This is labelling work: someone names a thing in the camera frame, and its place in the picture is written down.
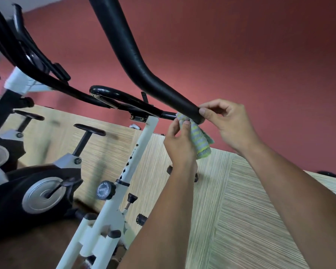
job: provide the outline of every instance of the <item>person's left hand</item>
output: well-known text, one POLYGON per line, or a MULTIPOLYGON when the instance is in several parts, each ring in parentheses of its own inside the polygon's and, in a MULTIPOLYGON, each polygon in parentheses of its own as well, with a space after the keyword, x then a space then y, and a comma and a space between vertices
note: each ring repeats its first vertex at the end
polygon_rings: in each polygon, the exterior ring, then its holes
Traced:
POLYGON ((179 132, 179 121, 176 118, 168 128, 164 146, 172 161, 173 169, 180 171, 189 170, 194 175, 197 172, 197 152, 191 140, 191 123, 184 121, 180 136, 176 136, 179 132))

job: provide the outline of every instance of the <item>cloth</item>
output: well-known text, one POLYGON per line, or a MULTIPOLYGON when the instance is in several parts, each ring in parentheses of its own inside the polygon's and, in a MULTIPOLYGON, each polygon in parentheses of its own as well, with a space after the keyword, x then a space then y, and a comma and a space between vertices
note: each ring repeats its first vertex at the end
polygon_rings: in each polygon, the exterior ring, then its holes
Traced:
POLYGON ((214 143, 214 140, 205 133, 196 122, 189 119, 182 113, 176 114, 179 120, 179 126, 182 128, 183 122, 189 120, 191 122, 191 139, 197 150, 197 159, 207 157, 211 154, 210 144, 214 143))

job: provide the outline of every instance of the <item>red wall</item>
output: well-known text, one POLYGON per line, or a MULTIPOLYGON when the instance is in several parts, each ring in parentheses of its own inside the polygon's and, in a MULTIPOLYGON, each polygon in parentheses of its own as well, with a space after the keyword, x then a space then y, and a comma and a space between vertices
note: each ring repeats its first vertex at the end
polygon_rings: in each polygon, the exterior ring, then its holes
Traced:
MULTIPOLYGON (((120 0, 148 67, 192 102, 245 104, 265 142, 309 171, 336 173, 336 0, 120 0)), ((87 92, 106 85, 137 97, 88 0, 25 14, 42 51, 87 92)), ((11 66, 0 63, 5 79, 11 66)), ((129 114, 58 92, 39 105, 129 125, 129 114)), ((159 108, 171 110, 150 99, 159 108)), ((162 120, 156 132, 164 133, 162 120)), ((215 148, 230 150, 205 123, 215 148)))

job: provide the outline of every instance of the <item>forearm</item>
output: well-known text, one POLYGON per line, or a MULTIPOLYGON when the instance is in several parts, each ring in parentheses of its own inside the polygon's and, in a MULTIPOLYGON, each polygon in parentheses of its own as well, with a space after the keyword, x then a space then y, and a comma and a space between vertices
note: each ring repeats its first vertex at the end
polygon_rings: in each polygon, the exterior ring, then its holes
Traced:
POLYGON ((193 207, 194 171, 175 166, 119 269, 184 268, 193 207))
POLYGON ((264 144, 243 155, 310 268, 336 268, 336 195, 264 144))

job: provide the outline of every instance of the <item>screw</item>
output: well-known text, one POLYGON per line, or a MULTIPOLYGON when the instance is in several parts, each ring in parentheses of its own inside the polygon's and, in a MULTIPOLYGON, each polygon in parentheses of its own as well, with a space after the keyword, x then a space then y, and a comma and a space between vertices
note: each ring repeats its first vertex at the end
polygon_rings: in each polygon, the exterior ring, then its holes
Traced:
POLYGON ((75 160, 73 161, 75 164, 81 164, 82 159, 80 159, 79 157, 75 158, 75 160))

